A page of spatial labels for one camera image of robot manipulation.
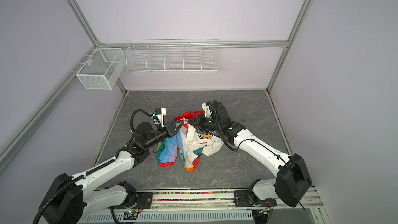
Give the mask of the colourful red white kids jacket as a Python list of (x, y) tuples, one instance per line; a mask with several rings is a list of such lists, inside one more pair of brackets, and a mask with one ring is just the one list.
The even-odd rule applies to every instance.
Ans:
[(223, 146), (221, 138), (200, 132), (185, 123), (179, 133), (157, 145), (157, 162), (160, 167), (171, 167), (180, 157), (187, 172), (193, 172), (202, 155), (211, 156)]

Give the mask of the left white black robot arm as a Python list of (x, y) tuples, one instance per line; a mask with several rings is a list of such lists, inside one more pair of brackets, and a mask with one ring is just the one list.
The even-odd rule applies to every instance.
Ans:
[(44, 218), (49, 224), (75, 224), (105, 208), (144, 208), (146, 202), (126, 181), (107, 189), (98, 188), (142, 163), (149, 156), (150, 147), (176, 136), (183, 124), (182, 120), (172, 121), (154, 130), (151, 123), (143, 122), (132, 130), (127, 144), (110, 159), (72, 176), (66, 173), (59, 175), (47, 191), (33, 223), (37, 224)]

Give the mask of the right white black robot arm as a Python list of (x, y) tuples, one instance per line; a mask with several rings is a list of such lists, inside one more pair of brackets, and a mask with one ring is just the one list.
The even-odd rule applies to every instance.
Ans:
[(235, 197), (235, 203), (260, 206), (269, 199), (280, 199), (285, 205), (296, 207), (313, 185), (304, 159), (273, 148), (251, 133), (243, 124), (234, 121), (225, 106), (213, 100), (202, 105), (203, 113), (188, 120), (188, 124), (201, 133), (221, 138), (231, 151), (243, 150), (274, 176), (257, 179), (246, 191)]

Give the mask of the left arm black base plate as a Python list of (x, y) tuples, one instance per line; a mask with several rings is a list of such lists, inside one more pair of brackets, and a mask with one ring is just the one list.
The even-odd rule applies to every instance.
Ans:
[(129, 194), (121, 204), (113, 206), (113, 209), (150, 209), (152, 198), (153, 192)]

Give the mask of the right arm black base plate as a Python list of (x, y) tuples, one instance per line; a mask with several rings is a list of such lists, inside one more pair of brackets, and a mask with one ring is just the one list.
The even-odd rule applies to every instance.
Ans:
[(276, 199), (260, 200), (247, 190), (234, 190), (233, 203), (236, 207), (275, 207)]

